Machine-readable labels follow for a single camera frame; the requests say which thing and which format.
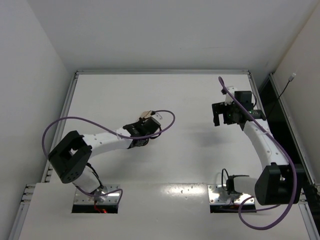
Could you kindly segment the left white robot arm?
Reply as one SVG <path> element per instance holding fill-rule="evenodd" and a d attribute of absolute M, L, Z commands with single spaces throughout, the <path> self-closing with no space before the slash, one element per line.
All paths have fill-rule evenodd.
<path fill-rule="evenodd" d="M 72 183 L 90 197 L 98 196 L 103 184 L 88 166 L 89 159 L 110 151 L 145 146 L 149 139 L 138 137 L 154 134 L 161 128 L 161 120 L 158 114 L 140 118 L 117 129 L 115 134 L 79 134 L 76 130 L 71 131 L 48 154 L 48 160 L 62 183 Z"/>

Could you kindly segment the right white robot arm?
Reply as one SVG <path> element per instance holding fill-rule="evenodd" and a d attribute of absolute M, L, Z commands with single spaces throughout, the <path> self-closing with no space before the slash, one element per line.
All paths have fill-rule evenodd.
<path fill-rule="evenodd" d="M 223 116 L 226 125 L 237 124 L 251 141 L 261 163 L 259 178 L 249 175 L 231 175 L 226 180 L 228 194 L 246 193 L 254 196 L 262 206 L 287 205 L 299 202 L 304 168 L 294 166 L 295 173 L 285 153 L 271 139 L 267 119 L 262 110 L 255 109 L 251 91 L 238 91 L 229 88 L 223 90 L 225 101 L 212 104 L 213 123 L 220 125 L 219 116 Z"/>

